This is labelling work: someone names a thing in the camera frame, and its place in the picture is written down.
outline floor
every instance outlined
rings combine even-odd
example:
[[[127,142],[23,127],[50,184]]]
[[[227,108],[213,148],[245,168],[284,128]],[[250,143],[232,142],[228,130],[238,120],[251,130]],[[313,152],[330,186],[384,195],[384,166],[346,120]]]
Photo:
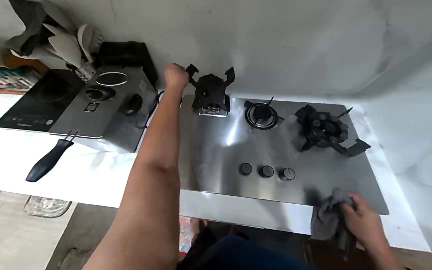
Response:
[[[43,270],[75,207],[58,218],[39,218],[23,211],[28,197],[0,192],[0,270]]]
[[[73,204],[59,218],[38,218],[23,212],[27,198],[24,194],[0,192],[0,270],[80,270],[117,211],[111,207]],[[214,221],[209,226],[217,238],[228,235],[231,229],[231,224]],[[265,248],[307,261],[303,247],[307,235],[243,226],[238,226],[238,230]],[[180,236],[186,234],[188,230],[181,226]],[[393,251],[408,269],[432,270],[432,253],[398,248]]]

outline white wall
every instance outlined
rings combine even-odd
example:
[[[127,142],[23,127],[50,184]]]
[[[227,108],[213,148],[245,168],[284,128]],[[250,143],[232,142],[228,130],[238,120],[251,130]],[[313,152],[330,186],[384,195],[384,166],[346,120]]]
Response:
[[[432,41],[387,72],[364,108],[432,249]]]
[[[107,40],[146,42],[160,74],[171,62],[219,76],[234,66],[239,92],[351,94],[432,38],[432,0],[53,2]],[[0,6],[0,38],[19,34]]]

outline burner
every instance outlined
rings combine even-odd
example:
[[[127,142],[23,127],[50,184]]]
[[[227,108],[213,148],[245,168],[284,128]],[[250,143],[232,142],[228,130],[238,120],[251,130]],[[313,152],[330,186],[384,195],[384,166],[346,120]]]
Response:
[[[251,129],[271,129],[283,122],[284,119],[279,117],[276,110],[270,106],[273,98],[274,96],[267,104],[252,103],[250,101],[244,102],[244,107],[246,108],[244,118],[251,125]]]
[[[348,114],[352,108],[346,110],[339,116],[331,115],[328,112],[316,111],[311,105],[300,108],[295,115],[297,121],[303,126],[306,143],[301,152],[309,150],[313,146],[332,147],[341,154],[348,157],[357,156],[371,146],[360,139],[356,139],[356,144],[350,148],[341,146],[340,143],[348,139],[348,125],[339,118]]]

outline gas stove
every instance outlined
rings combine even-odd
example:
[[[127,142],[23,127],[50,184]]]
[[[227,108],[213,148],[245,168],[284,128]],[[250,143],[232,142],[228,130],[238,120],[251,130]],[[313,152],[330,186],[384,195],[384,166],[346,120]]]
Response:
[[[346,107],[228,97],[217,117],[195,100],[179,111],[182,189],[320,206],[339,187],[389,213]]]

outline power cord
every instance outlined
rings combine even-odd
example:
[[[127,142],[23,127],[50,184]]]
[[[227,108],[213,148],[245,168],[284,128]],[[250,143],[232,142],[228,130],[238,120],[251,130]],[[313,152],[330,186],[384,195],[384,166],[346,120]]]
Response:
[[[159,94],[156,96],[156,100],[154,101],[154,106],[153,106],[153,108],[151,109],[151,111],[149,112],[148,119],[146,120],[146,123],[144,124],[144,128],[148,128],[148,122],[149,122],[149,119],[151,118],[151,116],[152,116],[153,113],[155,112],[156,107],[157,107],[158,104],[159,104],[159,99],[161,98],[161,95],[162,95],[163,93],[164,93],[164,91],[161,91],[161,92],[159,92]]]

